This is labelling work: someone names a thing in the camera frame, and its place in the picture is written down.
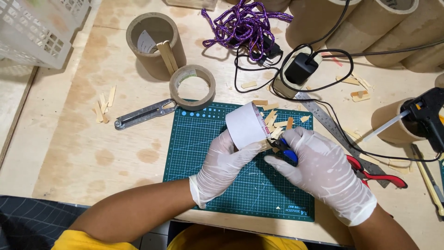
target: wooden table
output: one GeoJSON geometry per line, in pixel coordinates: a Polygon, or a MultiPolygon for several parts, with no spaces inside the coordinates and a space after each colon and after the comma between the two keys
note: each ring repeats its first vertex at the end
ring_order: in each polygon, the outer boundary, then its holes
{"type": "MultiPolygon", "coordinates": [[[[127,3],[104,0],[94,19],[98,2],[93,1],[92,5],[84,30],[74,42],[75,49],[66,71],[41,69],[41,75],[38,74],[31,88],[0,169],[0,194],[93,205],[119,191],[162,181],[172,115],[122,131],[115,130],[113,126],[116,117],[169,98],[168,83],[151,77],[136,60],[125,40],[129,23],[142,13],[161,12],[176,22],[187,63],[206,67],[216,79],[214,101],[244,104],[257,99],[254,97],[257,94],[258,99],[279,102],[281,108],[296,109],[300,105],[279,99],[265,88],[247,94],[239,94],[234,88],[230,90],[234,84],[234,53],[218,44],[204,49],[202,41],[214,35],[200,15],[200,10],[166,6],[160,1],[134,0],[127,3]],[[84,46],[89,28],[91,33],[84,46]],[[92,104],[99,100],[100,93],[108,95],[113,85],[117,85],[115,102],[107,113],[111,122],[96,124],[92,104]]],[[[230,6],[219,1],[216,10],[209,12],[209,15],[215,18],[230,6]]],[[[288,24],[271,20],[271,26],[276,42],[287,54],[291,51],[285,41],[288,24]]],[[[242,63],[245,67],[256,67],[246,60],[242,63]]],[[[345,75],[348,70],[346,61],[324,60],[308,85],[321,87],[334,81],[336,76],[345,75]]],[[[351,92],[363,88],[346,83],[311,96],[330,102],[341,124],[362,134],[371,131],[370,118],[374,110],[422,94],[434,86],[438,75],[417,74],[402,67],[379,69],[364,58],[355,60],[354,72],[375,85],[374,91],[370,91],[370,100],[358,103],[347,100],[351,92]]],[[[240,72],[238,84],[251,80],[264,83],[273,75],[273,70],[240,72]]],[[[205,85],[189,81],[181,85],[179,94],[184,98],[201,98],[207,90],[205,85]]],[[[314,129],[333,139],[316,120],[314,129]]],[[[405,157],[408,152],[410,155],[407,145],[395,147],[379,138],[359,145],[375,153],[405,157]]],[[[418,146],[425,158],[435,157],[428,142],[419,142],[418,146]]],[[[441,248],[444,224],[437,219],[418,169],[402,175],[388,168],[387,162],[382,159],[381,168],[388,174],[403,178],[409,188],[400,190],[389,185],[383,189],[377,182],[371,181],[370,187],[379,203],[407,230],[420,248],[441,248]]],[[[429,167],[440,182],[438,164],[430,163],[429,167]]],[[[226,228],[352,245],[347,228],[329,208],[320,202],[316,202],[315,206],[314,223],[197,210],[187,211],[177,218],[226,228]]]]}

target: white latex glove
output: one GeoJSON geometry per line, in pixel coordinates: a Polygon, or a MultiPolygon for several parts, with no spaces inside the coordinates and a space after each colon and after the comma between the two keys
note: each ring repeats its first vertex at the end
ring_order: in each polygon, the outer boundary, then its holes
{"type": "Polygon", "coordinates": [[[252,143],[234,152],[234,143],[225,130],[216,137],[208,149],[202,169],[190,176],[190,190],[194,202],[201,208],[220,196],[230,186],[239,171],[261,150],[260,143],[252,143]]]}
{"type": "Polygon", "coordinates": [[[265,161],[293,185],[330,206],[347,226],[356,226],[370,217],[377,201],[351,169],[342,148],[322,135],[297,127],[282,137],[299,158],[297,167],[274,156],[265,161]]]}

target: plastic crate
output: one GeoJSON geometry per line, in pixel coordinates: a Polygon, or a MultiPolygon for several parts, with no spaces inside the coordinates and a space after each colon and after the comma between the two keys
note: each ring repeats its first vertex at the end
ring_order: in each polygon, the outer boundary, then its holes
{"type": "Polygon", "coordinates": [[[0,55],[61,69],[88,0],[0,0],[0,55]]]}

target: cutting mat grid lines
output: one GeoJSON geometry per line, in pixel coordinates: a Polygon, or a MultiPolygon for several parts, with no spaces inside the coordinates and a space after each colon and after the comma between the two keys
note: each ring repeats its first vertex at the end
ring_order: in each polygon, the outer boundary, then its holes
{"type": "MultiPolygon", "coordinates": [[[[211,141],[226,129],[225,115],[240,105],[212,103],[190,112],[177,108],[166,160],[163,181],[187,178],[197,174],[205,160],[211,141]]],[[[264,111],[265,116],[271,110],[264,111]]],[[[313,118],[304,123],[300,118],[309,112],[277,109],[276,122],[294,118],[293,127],[313,129],[313,118]]],[[[205,210],[245,214],[266,218],[314,221],[314,198],[293,186],[264,160],[272,150],[257,155],[240,171],[223,195],[207,203],[205,210]]]]}

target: metal ruler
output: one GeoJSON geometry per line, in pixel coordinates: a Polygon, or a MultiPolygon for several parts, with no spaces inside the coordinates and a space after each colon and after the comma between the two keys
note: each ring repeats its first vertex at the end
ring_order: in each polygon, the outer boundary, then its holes
{"type": "MultiPolygon", "coordinates": [[[[295,97],[298,100],[312,99],[310,96],[308,96],[307,93],[302,93],[302,92],[298,92],[295,97]]],[[[359,162],[362,164],[362,166],[367,172],[371,174],[386,174],[378,165],[359,158],[359,155],[361,153],[356,149],[352,148],[350,144],[348,144],[348,142],[345,140],[344,136],[342,135],[339,127],[337,126],[336,122],[323,109],[321,109],[315,101],[302,101],[301,103],[338,140],[338,142],[341,143],[341,145],[343,145],[345,149],[348,150],[348,152],[350,152],[350,154],[353,157],[359,160],[359,162]]],[[[350,142],[353,141],[346,133],[345,136],[348,138],[350,142]]],[[[386,188],[390,182],[378,180],[378,183],[383,188],[386,188]]]]}

